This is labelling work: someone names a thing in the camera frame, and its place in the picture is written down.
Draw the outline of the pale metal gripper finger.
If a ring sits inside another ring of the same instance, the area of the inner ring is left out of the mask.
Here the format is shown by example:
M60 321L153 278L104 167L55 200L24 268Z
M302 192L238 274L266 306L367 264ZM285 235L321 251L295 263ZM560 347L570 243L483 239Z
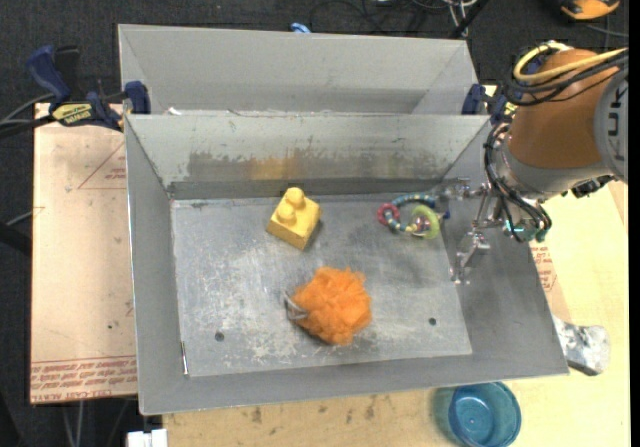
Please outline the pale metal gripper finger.
M473 189L468 177L456 177L442 180L435 188L438 201L461 201L473 196Z
M451 268L451 281L458 285L467 283L467 274L476 260L491 249L491 244L483 230L466 232L456 245L454 262Z

